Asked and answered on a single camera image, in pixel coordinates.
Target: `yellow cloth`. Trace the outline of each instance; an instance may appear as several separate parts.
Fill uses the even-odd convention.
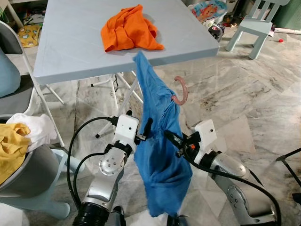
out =
[[[27,25],[20,29],[18,36],[24,48],[37,46],[40,29],[39,25]]]
[[[9,178],[23,163],[30,129],[24,124],[0,124],[0,184]]]

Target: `orange part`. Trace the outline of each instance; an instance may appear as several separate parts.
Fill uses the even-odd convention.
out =
[[[155,40],[157,28],[142,14],[142,5],[124,8],[111,17],[101,30],[106,52],[111,50],[141,47],[148,50],[163,50]]]

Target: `pink hanger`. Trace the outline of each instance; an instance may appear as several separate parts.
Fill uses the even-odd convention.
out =
[[[175,95],[173,95],[173,96],[171,97],[171,99],[172,99],[173,101],[175,101],[175,103],[176,103],[177,105],[183,105],[183,104],[187,101],[187,97],[188,97],[188,90],[187,90],[186,82],[185,82],[184,79],[183,79],[182,77],[180,77],[180,76],[176,76],[176,77],[174,78],[174,80],[175,80],[175,81],[179,81],[179,82],[181,83],[181,85],[182,85],[182,88],[183,88],[183,100],[182,100],[182,101],[178,100],[178,98],[177,98]]]

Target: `gray basket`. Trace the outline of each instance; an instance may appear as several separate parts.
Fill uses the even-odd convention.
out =
[[[0,185],[1,197],[30,198],[46,191],[58,171],[58,159],[48,146],[27,153],[22,165]]]

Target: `cable connector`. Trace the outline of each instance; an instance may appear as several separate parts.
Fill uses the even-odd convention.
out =
[[[112,125],[117,126],[118,118],[119,117],[116,116],[109,116],[107,120],[112,123]]]

